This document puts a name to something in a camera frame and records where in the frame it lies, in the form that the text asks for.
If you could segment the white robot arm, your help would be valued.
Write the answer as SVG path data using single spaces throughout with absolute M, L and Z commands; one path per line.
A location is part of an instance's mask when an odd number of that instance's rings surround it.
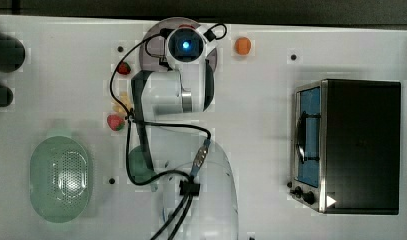
M 238 240 L 238 203 L 227 154 L 202 114 L 215 95 L 219 36 L 200 24 L 153 27 L 131 80 L 138 145 L 128 176 L 149 186 L 151 240 Z

